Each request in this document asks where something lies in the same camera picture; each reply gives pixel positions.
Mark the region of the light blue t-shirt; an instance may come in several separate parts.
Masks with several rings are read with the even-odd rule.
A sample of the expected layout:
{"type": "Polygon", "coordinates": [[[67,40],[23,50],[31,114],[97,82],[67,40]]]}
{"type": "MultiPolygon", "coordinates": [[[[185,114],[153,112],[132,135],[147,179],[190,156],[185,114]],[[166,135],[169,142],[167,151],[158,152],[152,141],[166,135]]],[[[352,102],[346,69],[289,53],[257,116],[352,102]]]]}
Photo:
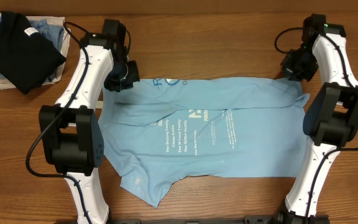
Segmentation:
{"type": "Polygon", "coordinates": [[[121,187],[153,207],[189,176],[296,177],[308,100],[285,78],[141,80],[104,90],[104,154],[121,187]]]}

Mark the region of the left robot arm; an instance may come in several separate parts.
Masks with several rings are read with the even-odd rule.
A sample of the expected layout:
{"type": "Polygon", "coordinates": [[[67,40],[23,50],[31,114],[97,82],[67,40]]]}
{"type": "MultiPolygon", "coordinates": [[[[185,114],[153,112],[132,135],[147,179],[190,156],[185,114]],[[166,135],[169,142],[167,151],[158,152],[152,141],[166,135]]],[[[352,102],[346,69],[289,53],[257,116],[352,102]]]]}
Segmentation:
{"type": "Polygon", "coordinates": [[[128,59],[131,35],[119,20],[106,19],[100,33],[86,31],[75,39],[80,58],[61,97],[39,111],[41,133],[30,147],[25,165],[32,175],[30,157],[41,142],[45,159],[55,167],[54,178],[65,179],[73,196],[77,223],[109,223],[99,179],[104,158],[104,139],[96,117],[102,89],[120,92],[139,82],[139,70],[128,59]]]}

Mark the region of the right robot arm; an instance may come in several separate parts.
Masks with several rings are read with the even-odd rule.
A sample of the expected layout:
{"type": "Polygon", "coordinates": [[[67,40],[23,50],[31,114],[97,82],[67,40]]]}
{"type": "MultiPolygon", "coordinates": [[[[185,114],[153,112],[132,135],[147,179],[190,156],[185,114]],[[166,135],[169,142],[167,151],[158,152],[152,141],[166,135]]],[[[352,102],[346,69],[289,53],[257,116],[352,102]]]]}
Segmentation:
{"type": "Polygon", "coordinates": [[[302,44],[285,52],[282,73],[291,81],[310,81],[316,72],[322,87],[303,120],[305,161],[279,210],[264,223],[329,223],[317,216],[319,195],[337,156],[358,131],[358,81],[346,53],[344,26],[329,24],[322,14],[303,21],[302,44]]]}

